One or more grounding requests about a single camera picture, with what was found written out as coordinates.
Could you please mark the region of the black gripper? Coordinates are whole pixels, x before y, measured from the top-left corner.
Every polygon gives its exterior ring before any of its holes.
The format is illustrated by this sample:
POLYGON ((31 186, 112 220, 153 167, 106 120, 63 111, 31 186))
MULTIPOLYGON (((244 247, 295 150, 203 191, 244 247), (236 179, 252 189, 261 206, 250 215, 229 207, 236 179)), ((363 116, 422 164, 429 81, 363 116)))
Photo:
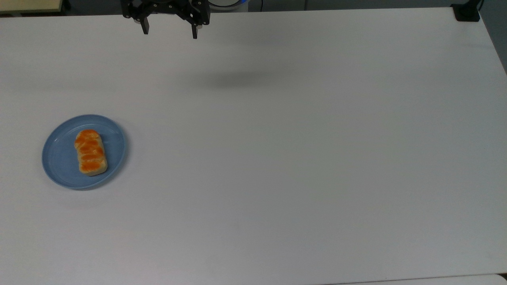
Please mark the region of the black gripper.
POLYGON ((121 11, 125 18, 132 18, 142 28, 143 34, 150 31, 148 16, 172 14, 187 19, 192 27, 192 37, 198 38, 198 30, 210 23, 210 4, 207 0, 140 0, 136 6, 134 0, 122 0, 121 11))

